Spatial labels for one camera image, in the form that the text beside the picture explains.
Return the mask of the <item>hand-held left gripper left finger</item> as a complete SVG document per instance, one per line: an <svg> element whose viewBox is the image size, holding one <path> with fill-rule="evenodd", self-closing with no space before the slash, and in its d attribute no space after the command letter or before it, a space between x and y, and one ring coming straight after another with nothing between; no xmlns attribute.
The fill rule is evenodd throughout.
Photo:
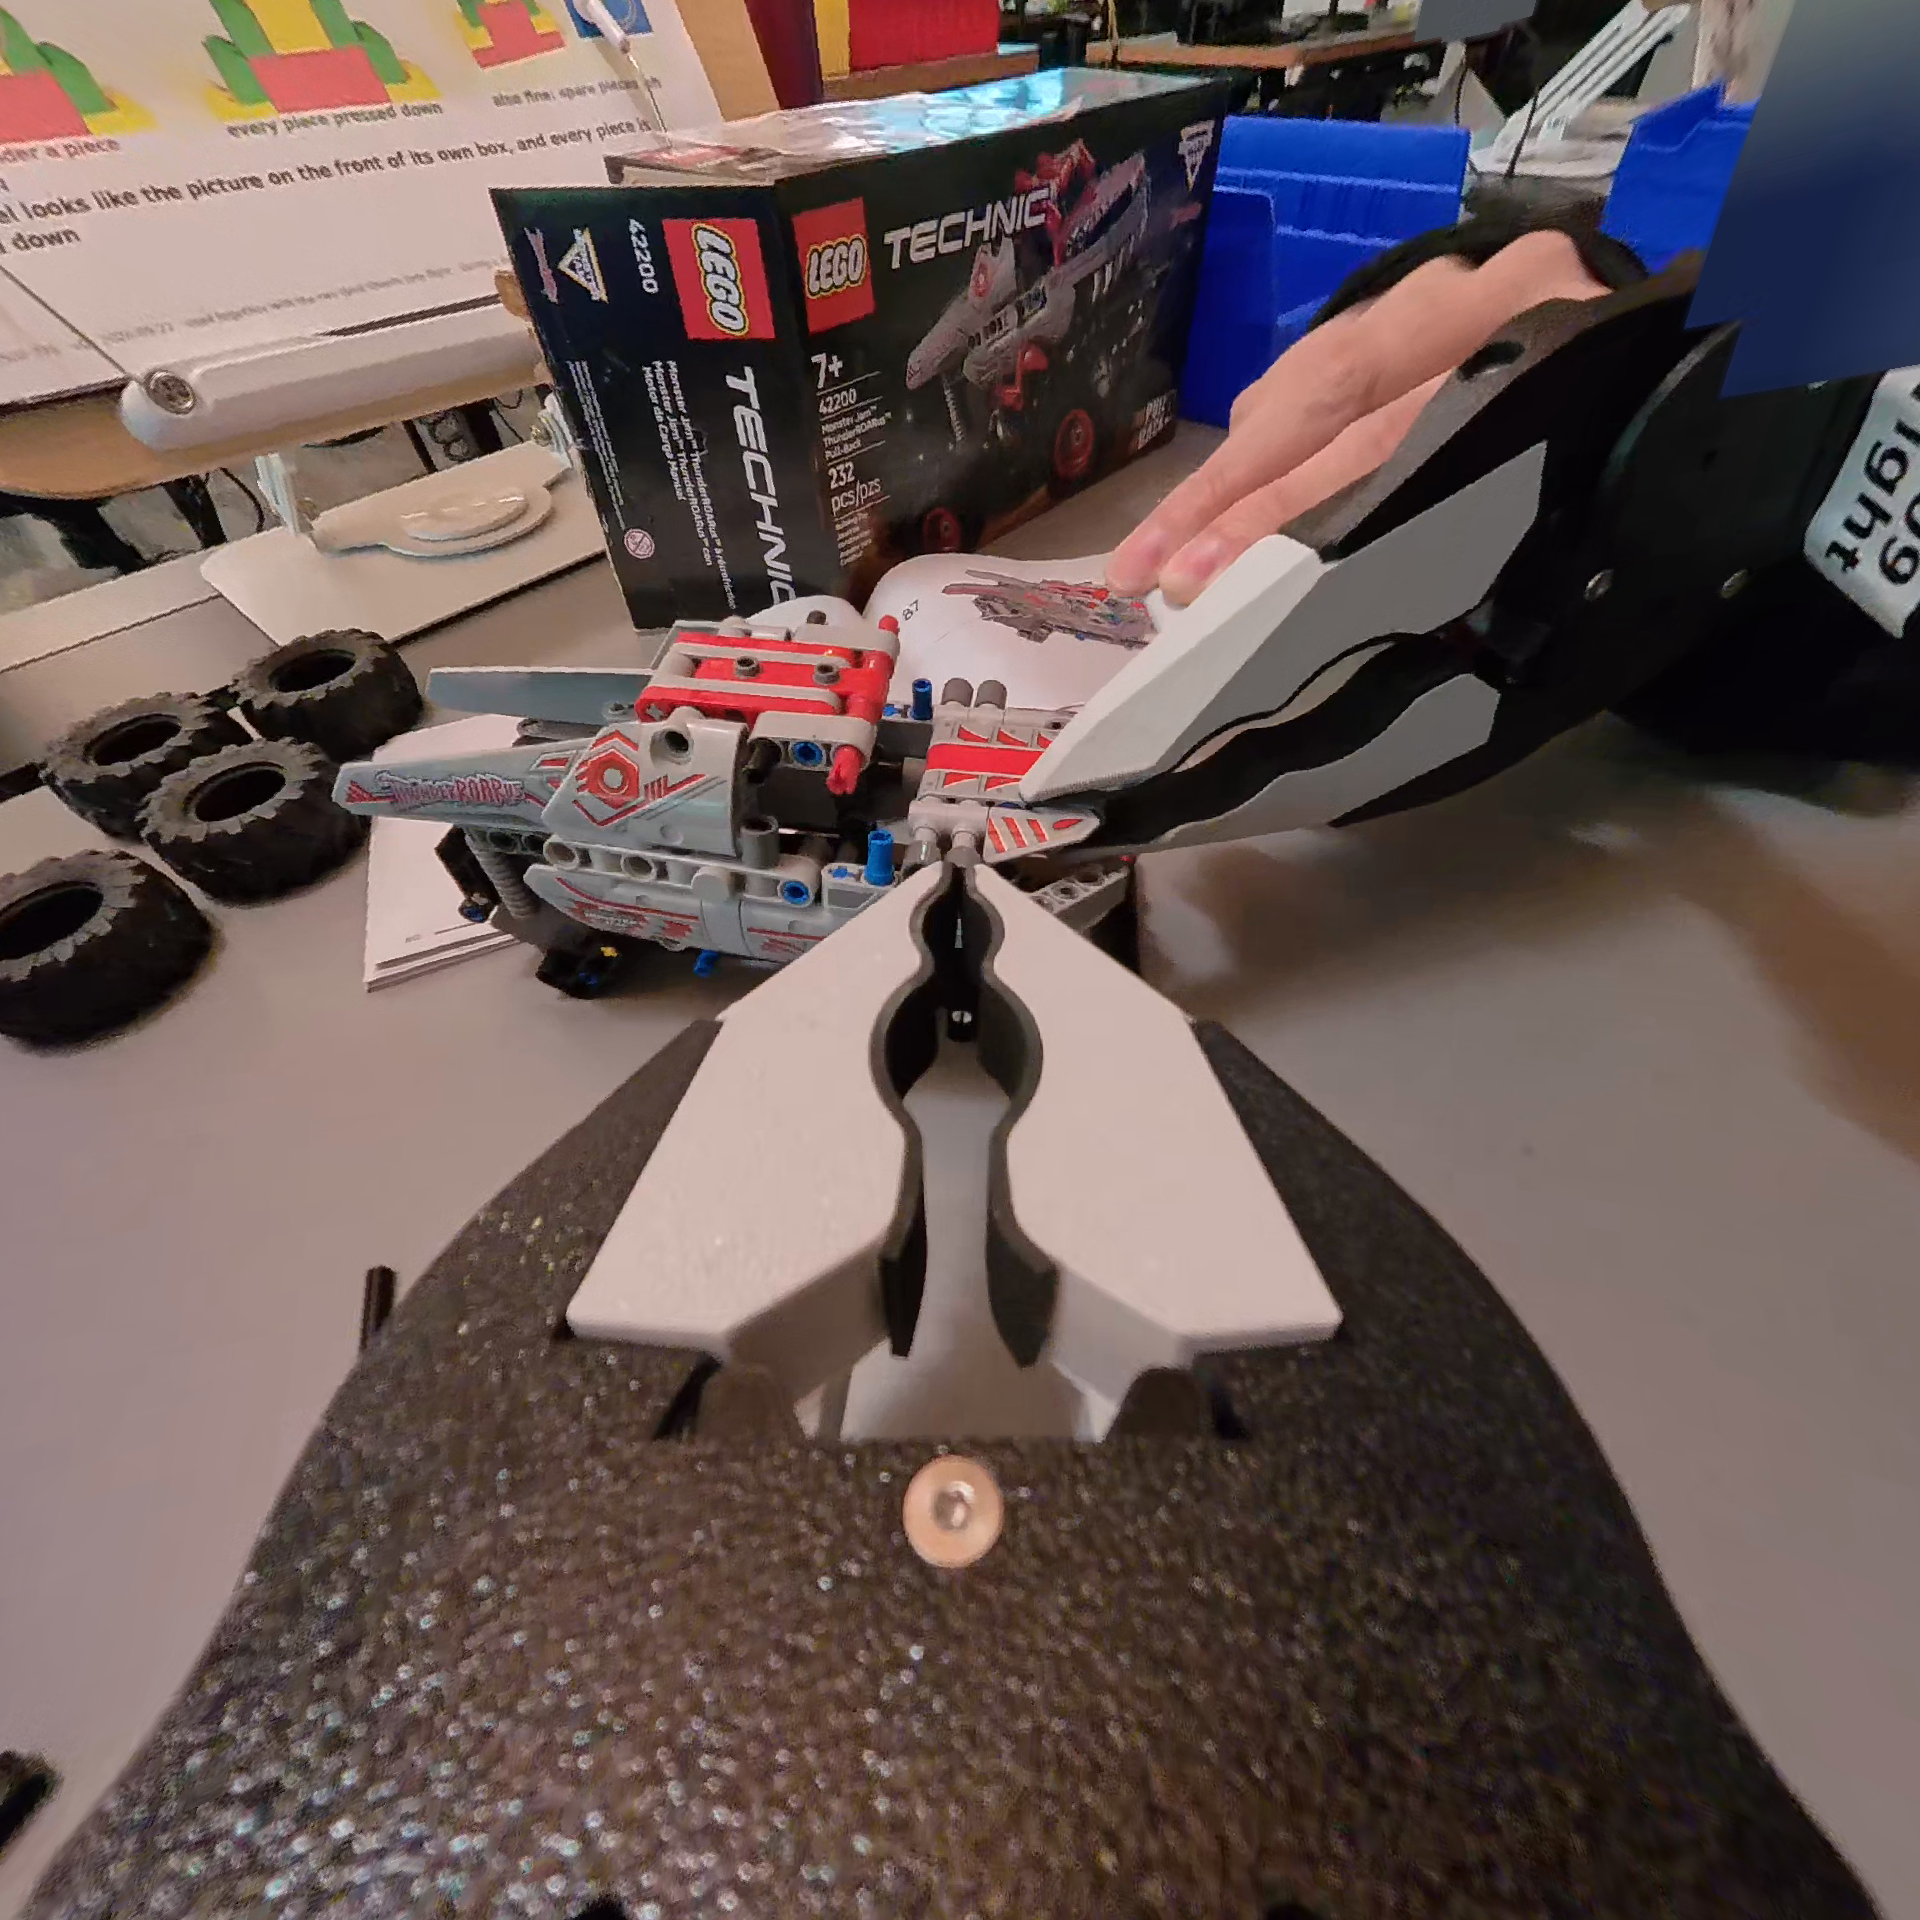
<svg viewBox="0 0 1920 1920"><path fill-rule="evenodd" d="M952 887L913 872L723 1014L569 1331L756 1363L792 1407L820 1397L818 1434L868 1353L910 1353L928 1237L905 1093L939 1054Z"/></svg>

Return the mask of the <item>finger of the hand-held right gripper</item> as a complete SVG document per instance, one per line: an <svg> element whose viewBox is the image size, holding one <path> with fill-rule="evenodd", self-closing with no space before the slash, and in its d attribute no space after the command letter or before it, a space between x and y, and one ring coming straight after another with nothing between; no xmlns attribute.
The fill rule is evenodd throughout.
<svg viewBox="0 0 1920 1920"><path fill-rule="evenodd" d="M1114 802L1114 843L1197 847L1323 827L1472 753L1498 690L1475 674L1365 664L1314 707L1236 727Z"/></svg>
<svg viewBox="0 0 1920 1920"><path fill-rule="evenodd" d="M1281 711L1355 643L1464 616L1534 523L1546 459L1538 440L1344 560L1292 535L1254 542L1070 719L1024 800L1137 790L1221 729Z"/></svg>

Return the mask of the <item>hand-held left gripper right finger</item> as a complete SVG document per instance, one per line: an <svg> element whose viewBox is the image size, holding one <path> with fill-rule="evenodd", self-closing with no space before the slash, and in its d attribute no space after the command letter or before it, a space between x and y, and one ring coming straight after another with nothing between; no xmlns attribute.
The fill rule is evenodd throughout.
<svg viewBox="0 0 1920 1920"><path fill-rule="evenodd" d="M1333 1336L1341 1309L1197 1027L994 870L964 877L1001 1344L1115 1426L1139 1377Z"/></svg>

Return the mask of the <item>toy brick truck model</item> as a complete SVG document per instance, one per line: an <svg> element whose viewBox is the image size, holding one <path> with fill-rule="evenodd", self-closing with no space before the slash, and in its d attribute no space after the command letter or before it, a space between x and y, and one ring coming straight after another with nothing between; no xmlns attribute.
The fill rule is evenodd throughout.
<svg viewBox="0 0 1920 1920"><path fill-rule="evenodd" d="M824 600L680 622L645 666L442 670L435 697L514 718L514 742L361 759L331 797L445 827L468 917L540 946L540 977L576 999L642 943L803 960L945 857L1134 965L1134 858L1093 847L1093 810L1022 793L1070 711L994 678L896 702L901 641L893 614Z"/></svg>

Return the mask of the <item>person's right forearm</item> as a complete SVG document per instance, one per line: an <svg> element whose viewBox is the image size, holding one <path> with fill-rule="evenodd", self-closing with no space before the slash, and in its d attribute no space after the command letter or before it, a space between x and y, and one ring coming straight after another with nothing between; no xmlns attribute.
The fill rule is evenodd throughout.
<svg viewBox="0 0 1920 1920"><path fill-rule="evenodd" d="M1601 229L1598 202L1569 207L1494 207L1472 215L1449 229L1433 229L1397 241L1387 251L1357 264L1321 301L1307 329L1320 329L1361 306L1381 298L1398 288L1419 266L1454 263L1465 266L1488 264L1499 251L1518 240L1540 233L1565 238L1579 266L1603 290L1617 291L1654 273L1646 259L1624 240Z"/></svg>

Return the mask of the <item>person's right hand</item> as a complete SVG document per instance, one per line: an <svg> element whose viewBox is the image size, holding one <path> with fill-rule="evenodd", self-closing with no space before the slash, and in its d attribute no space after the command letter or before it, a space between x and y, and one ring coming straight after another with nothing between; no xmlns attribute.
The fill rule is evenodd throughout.
<svg viewBox="0 0 1920 1920"><path fill-rule="evenodd" d="M1115 545L1108 587L1188 605L1254 542L1376 471L1509 321L1603 291L1558 231L1523 234L1484 263L1412 266L1314 326L1236 397L1228 439Z"/></svg>

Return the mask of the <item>white instruction booklet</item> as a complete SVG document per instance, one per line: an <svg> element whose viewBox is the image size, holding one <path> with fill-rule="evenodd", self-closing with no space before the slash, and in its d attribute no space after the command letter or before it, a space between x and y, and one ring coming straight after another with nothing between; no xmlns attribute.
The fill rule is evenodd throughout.
<svg viewBox="0 0 1920 1920"><path fill-rule="evenodd" d="M1073 718L1076 705L1108 683L1123 664L1132 662L1156 630L1154 610L1139 597L1110 591L1097 578L1100 567L1102 557L1056 562L973 555L910 560L888 571L868 605L856 608L856 611L872 622L896 616L901 624L896 702L905 698L914 680L933 680L936 685L957 678L972 683L996 680L1009 690L1016 705L1068 707ZM803 611L824 600L837 598L814 593L770 608L770 611ZM621 666L651 664L662 641L665 635L649 662ZM484 752L514 742L520 729L514 718L444 705L433 687L427 687L427 695L438 707L452 711L454 719L403 736L370 759L419 750ZM445 968L470 952L499 949L505 942L529 943L489 919L468 917L468 894L442 853L449 840L445 827L436 822L370 822L363 961L369 986ZM710 971L723 960L739 961L713 952L694 955L694 968L699 971Z"/></svg>

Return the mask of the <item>blue plastic bin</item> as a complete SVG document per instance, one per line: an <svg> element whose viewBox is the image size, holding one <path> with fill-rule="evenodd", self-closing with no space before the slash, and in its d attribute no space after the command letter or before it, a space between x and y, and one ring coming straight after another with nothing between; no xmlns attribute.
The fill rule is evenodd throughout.
<svg viewBox="0 0 1920 1920"><path fill-rule="evenodd" d="M1221 131L1182 415L1225 424L1334 288L1398 241L1457 224L1468 127L1235 114Z"/></svg>
<svg viewBox="0 0 1920 1920"><path fill-rule="evenodd" d="M1728 103L1722 86L1697 86L1646 112L1617 163L1601 231L1651 273L1702 251L1754 115L1754 103Z"/></svg>

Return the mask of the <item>black toy set box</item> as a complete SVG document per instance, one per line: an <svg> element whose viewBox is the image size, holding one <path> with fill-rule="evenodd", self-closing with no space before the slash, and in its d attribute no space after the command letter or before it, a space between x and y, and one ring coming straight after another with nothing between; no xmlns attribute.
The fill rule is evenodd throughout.
<svg viewBox="0 0 1920 1920"><path fill-rule="evenodd" d="M632 624L858 600L1163 443L1228 97L1060 66L499 186Z"/></svg>

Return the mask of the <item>black toy tire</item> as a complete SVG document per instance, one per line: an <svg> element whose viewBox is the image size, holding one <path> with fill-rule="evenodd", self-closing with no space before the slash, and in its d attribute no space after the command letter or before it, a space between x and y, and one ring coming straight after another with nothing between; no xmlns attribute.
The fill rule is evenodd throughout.
<svg viewBox="0 0 1920 1920"><path fill-rule="evenodd" d="M370 759L425 707L400 651L370 630L293 639L249 662L232 687L260 736L308 742L336 763Z"/></svg>
<svg viewBox="0 0 1920 1920"><path fill-rule="evenodd" d="M168 1002L209 960L212 922L124 850L45 857L2 877L2 1033L52 1049Z"/></svg>
<svg viewBox="0 0 1920 1920"><path fill-rule="evenodd" d="M165 776L138 833L214 903L286 898L369 843L370 821L331 797L339 771L310 742L253 737Z"/></svg>
<svg viewBox="0 0 1920 1920"><path fill-rule="evenodd" d="M62 731L38 757L38 771L85 822L136 840L146 800L170 774L249 739L252 731L209 695L156 691Z"/></svg>

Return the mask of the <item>red storage bin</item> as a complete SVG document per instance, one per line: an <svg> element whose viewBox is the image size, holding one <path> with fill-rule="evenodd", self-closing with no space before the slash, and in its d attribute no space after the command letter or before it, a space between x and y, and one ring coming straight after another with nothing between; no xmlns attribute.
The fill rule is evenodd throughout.
<svg viewBox="0 0 1920 1920"><path fill-rule="evenodd" d="M848 1L848 71L990 57L1000 31L1000 1Z"/></svg>

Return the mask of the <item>white sign stand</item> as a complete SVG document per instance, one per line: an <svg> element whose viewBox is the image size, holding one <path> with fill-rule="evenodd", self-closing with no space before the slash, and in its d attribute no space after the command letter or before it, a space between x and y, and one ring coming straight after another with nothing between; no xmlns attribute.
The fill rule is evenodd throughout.
<svg viewBox="0 0 1920 1920"><path fill-rule="evenodd" d="M353 406L400 418L430 385L461 378L491 394L534 371L526 321L470 304L157 368L125 384L120 415L148 449L260 449L281 527L214 550L202 571L272 641L326 627L409 639L602 552L562 429L314 515L291 465L298 422Z"/></svg>

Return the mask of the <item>instruction sign board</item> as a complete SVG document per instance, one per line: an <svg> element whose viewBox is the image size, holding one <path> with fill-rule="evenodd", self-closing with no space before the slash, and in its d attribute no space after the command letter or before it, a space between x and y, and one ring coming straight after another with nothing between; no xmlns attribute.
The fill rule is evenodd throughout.
<svg viewBox="0 0 1920 1920"><path fill-rule="evenodd" d="M4 3L4 490L534 376L497 186L778 105L747 3Z"/></svg>

